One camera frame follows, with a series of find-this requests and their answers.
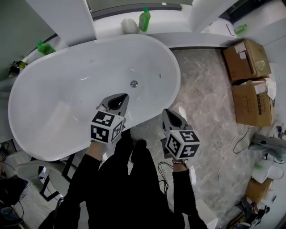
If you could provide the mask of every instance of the bracelet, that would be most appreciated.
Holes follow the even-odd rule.
[[[183,165],[184,165],[187,161],[188,161],[188,159],[179,160],[179,161],[174,161],[174,160],[172,160],[172,162],[173,162],[174,164],[183,164]]]

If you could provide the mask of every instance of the green soap bottle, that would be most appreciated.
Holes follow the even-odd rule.
[[[55,49],[48,43],[38,42],[38,51],[44,55],[48,55],[50,53],[55,52]]]
[[[141,29],[143,32],[146,32],[148,29],[149,21],[150,21],[151,15],[149,10],[144,7],[144,13],[142,13],[139,17],[139,29]]]
[[[238,27],[234,30],[234,32],[235,32],[236,35],[238,35],[238,34],[244,32],[246,29],[247,29],[247,24],[245,24],[245,25],[240,25],[240,26],[238,26]]]

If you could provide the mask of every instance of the bathtub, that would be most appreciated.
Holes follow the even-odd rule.
[[[82,43],[21,72],[9,98],[9,124],[24,151],[55,161],[89,146],[90,122],[105,97],[130,96],[125,127],[131,128],[168,108],[180,80],[173,53],[154,38],[133,34]]]

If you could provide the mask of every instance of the black sleeve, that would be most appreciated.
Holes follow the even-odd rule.
[[[198,215],[196,199],[193,193],[189,170],[173,172],[175,214],[185,213],[189,216],[190,226],[207,229],[206,224]]]
[[[55,228],[77,228],[80,203],[91,197],[100,163],[99,160],[84,155],[71,179],[67,195],[57,210]]]

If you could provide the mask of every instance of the marble floor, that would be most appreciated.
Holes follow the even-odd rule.
[[[181,69],[181,87],[170,109],[178,113],[185,110],[187,121],[199,133],[199,152],[188,161],[196,170],[197,182],[193,189],[196,199],[202,199],[216,214],[217,228],[220,228],[238,214],[233,206],[244,195],[254,164],[262,158],[261,154],[248,149],[234,154],[233,148],[245,134],[236,152],[248,146],[257,129],[236,123],[231,86],[220,50],[190,49],[173,53]],[[134,138],[147,141],[155,165],[161,161],[170,162],[164,159],[161,126],[161,117],[157,116],[131,129]],[[170,185],[168,199],[172,203],[172,170],[165,165],[162,168]],[[38,198],[35,195],[33,187],[29,187],[22,200],[24,219],[28,225],[33,225],[31,228],[37,228],[55,205],[54,201],[42,203],[40,209],[40,203],[32,205],[29,201]]]

